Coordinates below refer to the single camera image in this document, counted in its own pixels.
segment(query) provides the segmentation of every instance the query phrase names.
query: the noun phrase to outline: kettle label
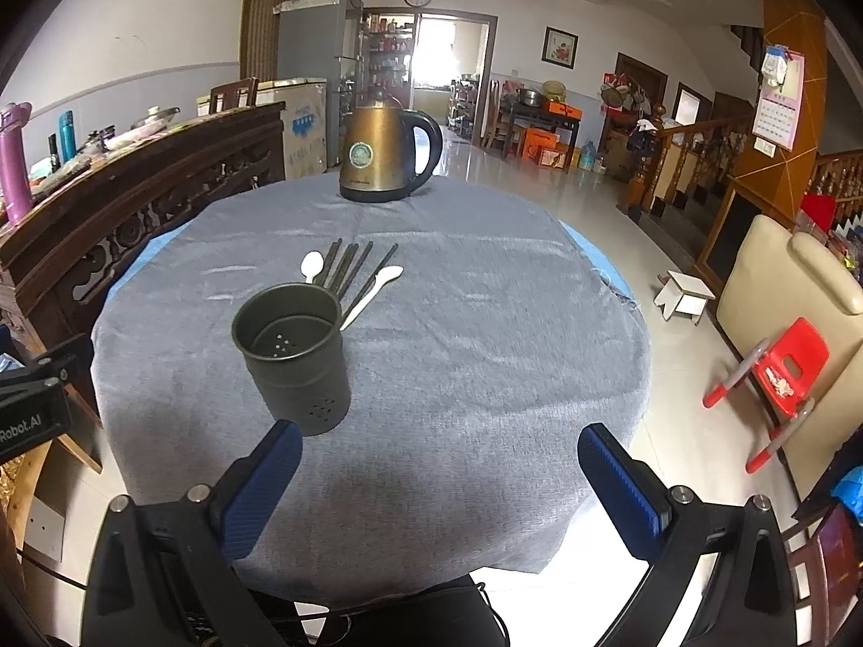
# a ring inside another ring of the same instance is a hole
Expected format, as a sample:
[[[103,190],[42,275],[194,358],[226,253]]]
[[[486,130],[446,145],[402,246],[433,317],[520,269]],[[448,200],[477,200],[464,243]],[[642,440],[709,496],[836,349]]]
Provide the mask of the kettle label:
[[[370,166],[374,160],[374,151],[368,143],[357,141],[351,146],[348,159],[351,160],[351,165],[357,168],[357,170],[362,170]]]

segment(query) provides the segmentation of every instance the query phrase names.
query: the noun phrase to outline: electric kettle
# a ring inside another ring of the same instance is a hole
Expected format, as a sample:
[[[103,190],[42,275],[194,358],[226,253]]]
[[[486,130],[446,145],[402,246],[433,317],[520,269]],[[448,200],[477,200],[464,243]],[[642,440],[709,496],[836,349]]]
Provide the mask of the electric kettle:
[[[429,137],[429,159],[420,173],[416,171],[414,127]],[[352,202],[403,199],[432,176],[442,150],[443,134],[437,121],[424,112],[402,109],[397,100],[377,90],[348,116],[339,189]]]

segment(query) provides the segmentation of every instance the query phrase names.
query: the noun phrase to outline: blue gripper pad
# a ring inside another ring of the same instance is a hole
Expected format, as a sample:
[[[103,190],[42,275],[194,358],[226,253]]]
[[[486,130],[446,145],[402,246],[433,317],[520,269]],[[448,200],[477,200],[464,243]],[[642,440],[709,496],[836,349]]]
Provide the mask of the blue gripper pad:
[[[255,451],[236,460],[219,479],[210,519],[228,564],[249,556],[255,548],[302,456],[299,428],[276,421]]]
[[[672,520],[665,486],[649,466],[633,460],[602,423],[581,431],[577,451],[581,470],[629,554],[656,560]]]

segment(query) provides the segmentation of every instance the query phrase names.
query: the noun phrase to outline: calendar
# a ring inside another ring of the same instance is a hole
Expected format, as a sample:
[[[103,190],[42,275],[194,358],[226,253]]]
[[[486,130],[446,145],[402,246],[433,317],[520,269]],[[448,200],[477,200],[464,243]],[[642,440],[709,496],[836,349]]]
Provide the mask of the calendar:
[[[804,95],[804,57],[793,51],[788,51],[788,55],[788,71],[783,84],[778,88],[762,85],[752,126],[752,133],[756,136],[785,150],[794,147]]]

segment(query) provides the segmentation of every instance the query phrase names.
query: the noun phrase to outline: pink thermos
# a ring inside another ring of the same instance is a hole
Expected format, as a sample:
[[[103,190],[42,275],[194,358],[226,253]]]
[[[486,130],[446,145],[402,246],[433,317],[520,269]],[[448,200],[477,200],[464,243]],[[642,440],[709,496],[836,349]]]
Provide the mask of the pink thermos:
[[[25,101],[0,109],[0,187],[10,223],[19,224],[33,209],[33,195],[27,181],[24,141],[20,130],[30,120],[33,107]]]

